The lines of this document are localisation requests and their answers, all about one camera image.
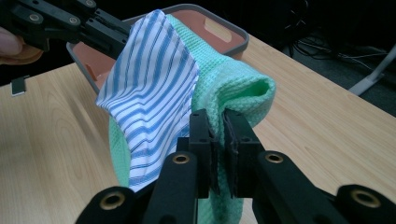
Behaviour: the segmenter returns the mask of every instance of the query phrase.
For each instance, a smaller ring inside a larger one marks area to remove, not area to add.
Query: light wood tabletop
[[[396,202],[396,118],[251,36],[242,60],[274,78],[254,128],[319,188],[360,184]],[[118,185],[108,115],[75,64],[0,88],[0,223],[74,223],[93,195]],[[255,223],[245,200],[241,223]]]

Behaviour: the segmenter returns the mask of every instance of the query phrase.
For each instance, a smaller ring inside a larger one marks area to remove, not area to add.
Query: mint green waffle cloth
[[[198,63],[200,75],[192,96],[192,111],[205,108],[209,123],[223,145],[221,114],[225,108],[242,113],[251,127],[269,112],[276,94],[272,78],[248,64],[221,55],[181,21],[167,15],[180,38]],[[109,144],[113,167],[121,186],[128,187],[130,151],[125,137],[113,118],[109,121]],[[231,199],[224,160],[220,152],[220,195],[211,192],[209,199],[198,203],[198,223],[239,223],[242,199]]]

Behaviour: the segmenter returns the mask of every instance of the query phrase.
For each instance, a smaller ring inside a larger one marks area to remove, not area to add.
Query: screw hole
[[[85,1],[85,4],[87,4],[87,6],[89,6],[89,7],[91,7],[93,5],[93,1],[87,0],[87,1]]]
[[[372,193],[361,189],[353,189],[351,191],[352,199],[355,202],[360,203],[364,206],[377,208],[381,206],[381,202]]]
[[[173,158],[173,162],[176,164],[184,164],[184,163],[189,162],[189,160],[190,160],[190,157],[187,155],[184,155],[184,154],[176,155]]]
[[[78,22],[77,18],[74,18],[74,17],[71,17],[69,19],[69,21],[70,21],[70,23],[77,23]]]
[[[31,14],[31,15],[29,16],[29,19],[30,19],[31,21],[39,21],[39,20],[40,20],[40,18],[39,18],[38,15],[36,15],[36,14]]]
[[[119,191],[110,192],[100,202],[103,210],[113,210],[120,207],[125,202],[125,195]]]
[[[274,153],[265,155],[265,159],[273,163],[281,163],[283,161],[283,157]]]

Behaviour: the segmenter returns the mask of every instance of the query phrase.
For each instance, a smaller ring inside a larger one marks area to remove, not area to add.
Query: fabric fold
[[[96,104],[123,132],[133,191],[157,179],[165,157],[176,151],[177,139],[188,136],[198,71],[162,11],[149,13],[131,29]]]

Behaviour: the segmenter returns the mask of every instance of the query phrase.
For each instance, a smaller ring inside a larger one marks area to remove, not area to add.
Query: dark background
[[[396,41],[396,1],[394,0],[244,0],[235,4],[225,0],[130,1],[97,0],[97,6],[121,19],[146,14],[156,8],[181,3],[196,4],[243,28],[276,49],[320,27],[334,54],[344,45],[374,46],[389,50]],[[0,65],[0,86],[12,78],[35,76],[72,63],[66,43],[49,41],[50,51],[35,63]]]

